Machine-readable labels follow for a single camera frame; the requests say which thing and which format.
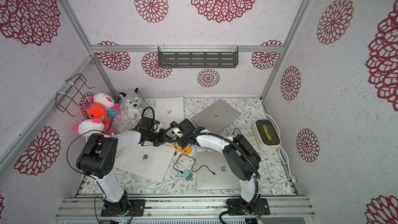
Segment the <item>cream speaker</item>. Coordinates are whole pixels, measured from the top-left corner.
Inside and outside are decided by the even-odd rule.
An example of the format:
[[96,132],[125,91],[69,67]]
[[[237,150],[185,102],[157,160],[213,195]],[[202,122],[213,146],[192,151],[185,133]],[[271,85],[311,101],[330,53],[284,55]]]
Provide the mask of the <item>cream speaker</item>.
[[267,152],[276,151],[281,145],[278,133],[270,120],[258,119],[252,129],[260,149]]

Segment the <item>stuffed toy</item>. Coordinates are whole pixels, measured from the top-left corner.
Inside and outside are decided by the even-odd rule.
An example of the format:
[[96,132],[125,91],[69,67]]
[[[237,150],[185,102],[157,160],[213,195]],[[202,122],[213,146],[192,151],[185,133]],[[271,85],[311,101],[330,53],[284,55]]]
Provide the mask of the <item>stuffed toy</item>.
[[122,97],[122,102],[127,107],[127,117],[131,120],[141,115],[141,111],[146,107],[147,103],[142,100],[138,88],[134,91],[128,91],[127,93],[119,93]]
[[109,130],[107,132],[107,129],[109,128],[108,124],[103,124],[99,118],[95,119],[86,119],[85,121],[82,121],[78,126],[75,126],[72,128],[73,131],[78,132],[80,135],[82,135],[84,132],[87,132],[86,134],[83,134],[83,137],[90,137],[94,133],[102,134],[102,132],[106,132],[107,134],[114,134],[114,130]]
[[90,98],[90,101],[102,104],[107,111],[108,117],[115,117],[120,113],[119,104],[115,104],[114,100],[106,93],[97,93]]
[[99,118],[104,124],[111,124],[109,122],[106,108],[100,103],[86,103],[86,112],[90,119]]

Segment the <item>pink and white plush toy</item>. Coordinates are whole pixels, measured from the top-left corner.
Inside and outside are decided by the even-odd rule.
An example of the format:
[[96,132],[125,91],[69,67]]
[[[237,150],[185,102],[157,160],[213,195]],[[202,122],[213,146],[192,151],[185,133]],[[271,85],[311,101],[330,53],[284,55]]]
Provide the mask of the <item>pink and white plush toy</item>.
[[78,132],[80,135],[82,135],[84,132],[87,132],[86,134],[83,134],[83,137],[90,137],[94,133],[102,134],[101,131],[106,132],[107,134],[114,134],[114,130],[109,130],[108,124],[103,124],[99,118],[95,119],[86,119],[85,121],[81,122],[78,126],[74,126],[72,128],[73,131]]
[[115,101],[106,93],[97,93],[90,98],[90,101],[102,104],[107,110],[108,117],[115,117],[120,113],[119,104],[115,104]]

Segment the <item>floral tablecloth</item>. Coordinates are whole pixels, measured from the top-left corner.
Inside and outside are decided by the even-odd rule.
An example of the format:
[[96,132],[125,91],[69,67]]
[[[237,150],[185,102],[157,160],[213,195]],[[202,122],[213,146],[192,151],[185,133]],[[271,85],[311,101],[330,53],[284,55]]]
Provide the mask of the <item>floral tablecloth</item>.
[[[144,100],[147,102],[148,106],[155,108],[155,98],[146,98]],[[184,115],[187,119],[191,120],[193,115],[200,112],[203,108],[210,106],[217,100],[218,98],[184,98]],[[223,100],[237,110],[243,106],[250,106],[260,111],[264,111],[259,99],[223,98]],[[126,108],[123,104],[121,104],[120,108],[122,110],[121,114],[115,117],[114,122],[112,123],[112,128],[117,132],[128,130],[137,124],[137,119],[131,121],[127,118]],[[263,195],[292,195],[292,190],[278,153],[265,152],[261,150],[258,147],[256,139],[251,130],[254,120],[256,118],[264,117],[263,114],[247,107],[243,108],[241,112],[241,116],[236,119],[236,124],[242,135],[246,137],[246,139],[251,143],[261,157],[259,169],[259,173],[261,175],[261,179],[259,180],[260,193]],[[226,128],[221,130],[219,134],[226,135],[228,133],[234,132],[234,129],[235,125],[234,123],[231,123]],[[193,149],[190,156],[195,157],[197,151],[197,149]],[[117,151],[116,159],[121,152],[122,150]],[[185,181],[181,177],[181,174],[173,169],[173,164],[176,162],[179,154],[180,152],[177,153],[177,156],[172,158],[166,175],[161,183],[151,181],[147,178],[123,171],[118,168],[113,168],[113,172],[116,174],[117,181],[129,194],[240,194],[240,189],[197,190],[195,173],[193,174],[192,181]],[[192,164],[192,159],[182,156],[176,164],[176,168],[180,170],[191,170]],[[82,193],[101,193],[101,190],[98,188],[97,183],[93,182],[91,178],[88,178],[84,183]]]

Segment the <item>power plug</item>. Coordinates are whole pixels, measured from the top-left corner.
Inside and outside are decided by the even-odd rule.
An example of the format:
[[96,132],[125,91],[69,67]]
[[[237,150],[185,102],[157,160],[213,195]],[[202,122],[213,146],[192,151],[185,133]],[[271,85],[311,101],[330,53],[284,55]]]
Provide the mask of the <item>power plug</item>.
[[189,170],[185,170],[184,172],[182,172],[182,178],[185,179],[185,181],[191,180],[192,181],[192,173]]

